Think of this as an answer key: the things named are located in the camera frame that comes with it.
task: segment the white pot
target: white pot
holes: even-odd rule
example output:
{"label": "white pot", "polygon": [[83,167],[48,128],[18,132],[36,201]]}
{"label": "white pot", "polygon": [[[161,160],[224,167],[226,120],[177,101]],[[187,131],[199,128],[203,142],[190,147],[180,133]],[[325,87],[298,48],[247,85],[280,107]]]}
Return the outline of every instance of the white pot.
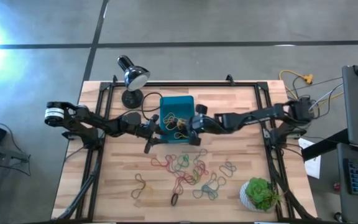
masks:
{"label": "white pot", "polygon": [[[253,212],[265,212],[265,210],[255,208],[255,205],[249,200],[249,197],[246,194],[246,188],[248,187],[249,181],[246,182],[240,189],[240,200],[241,203]],[[274,210],[274,206],[268,209],[266,212],[272,212]]]}

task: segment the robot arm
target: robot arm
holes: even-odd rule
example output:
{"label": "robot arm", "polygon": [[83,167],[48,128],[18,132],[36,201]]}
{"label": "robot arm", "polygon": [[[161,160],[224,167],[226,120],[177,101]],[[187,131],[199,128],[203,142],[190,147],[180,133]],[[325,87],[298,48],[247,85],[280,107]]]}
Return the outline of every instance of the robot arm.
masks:
{"label": "robot arm", "polygon": [[273,142],[286,141],[289,134],[294,133],[297,126],[306,125],[311,122],[313,115],[309,112],[311,107],[309,98],[300,98],[299,101],[288,101],[287,103],[277,103],[272,107],[255,110],[248,113],[219,113],[215,114],[214,118],[206,116],[207,107],[204,105],[197,105],[196,116],[189,119],[187,123],[188,132],[190,135],[190,144],[200,145],[201,139],[198,137],[199,133],[212,134],[231,134],[240,130],[242,127],[260,123],[269,120],[281,120],[284,123],[270,131],[270,138]]}
{"label": "robot arm", "polygon": [[[97,130],[99,128],[105,134],[114,138],[127,133],[146,139],[145,153],[149,153],[151,146],[155,144],[166,143],[161,139],[153,138],[153,133],[163,134],[160,127],[155,124],[157,120],[158,115],[155,114],[149,121],[142,124],[140,114],[136,112],[121,115],[114,119],[105,119],[91,112],[86,106],[75,106],[68,102],[48,102],[45,111],[45,123],[47,125],[69,130],[64,132],[63,135],[66,138],[79,136],[87,148],[101,144]],[[82,123],[89,124],[92,128],[87,128]]]}

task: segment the lamp base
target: lamp base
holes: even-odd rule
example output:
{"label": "lamp base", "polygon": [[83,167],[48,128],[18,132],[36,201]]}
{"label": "lamp base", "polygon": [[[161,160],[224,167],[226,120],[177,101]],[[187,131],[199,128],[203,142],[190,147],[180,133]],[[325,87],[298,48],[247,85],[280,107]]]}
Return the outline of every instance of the lamp base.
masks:
{"label": "lamp base", "polygon": [[141,106],[143,101],[143,93],[140,90],[125,90],[121,96],[122,104],[129,109],[135,109]]}

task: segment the lamp shade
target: lamp shade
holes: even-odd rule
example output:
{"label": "lamp shade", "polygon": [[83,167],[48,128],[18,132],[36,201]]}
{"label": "lamp shade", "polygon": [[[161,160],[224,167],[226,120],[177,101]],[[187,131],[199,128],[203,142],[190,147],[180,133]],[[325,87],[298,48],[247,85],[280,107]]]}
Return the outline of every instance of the lamp shade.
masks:
{"label": "lamp shade", "polygon": [[124,71],[124,83],[129,91],[142,88],[150,78],[150,72],[146,68],[135,66],[125,55],[118,57],[117,62]]}

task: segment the potted plant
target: potted plant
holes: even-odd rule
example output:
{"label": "potted plant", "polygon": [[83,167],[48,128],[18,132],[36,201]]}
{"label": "potted plant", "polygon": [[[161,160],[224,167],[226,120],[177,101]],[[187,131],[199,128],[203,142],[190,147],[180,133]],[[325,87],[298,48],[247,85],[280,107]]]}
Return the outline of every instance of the potted plant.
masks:
{"label": "potted plant", "polygon": [[273,185],[262,178],[251,178],[240,190],[242,204],[255,212],[271,212],[280,196]]}

